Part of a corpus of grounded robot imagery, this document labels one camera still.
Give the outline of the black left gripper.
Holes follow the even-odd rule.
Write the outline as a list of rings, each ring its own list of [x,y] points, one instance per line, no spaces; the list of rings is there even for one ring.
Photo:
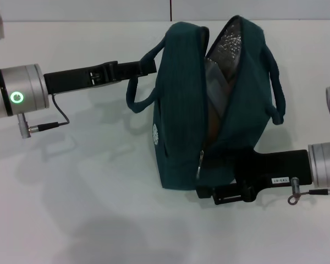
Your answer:
[[[155,61],[120,63],[111,61],[100,65],[46,73],[44,75],[49,94],[61,94],[91,87],[105,86],[117,81],[129,80],[157,73]]]

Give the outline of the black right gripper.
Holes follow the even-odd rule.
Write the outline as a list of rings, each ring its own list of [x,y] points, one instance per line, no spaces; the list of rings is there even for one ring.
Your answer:
[[[265,189],[291,186],[290,180],[298,178],[300,185],[312,184],[310,159],[307,150],[258,153],[247,149],[239,153],[234,165],[236,184],[221,186],[198,185],[200,199],[241,196],[244,202],[253,202]]]

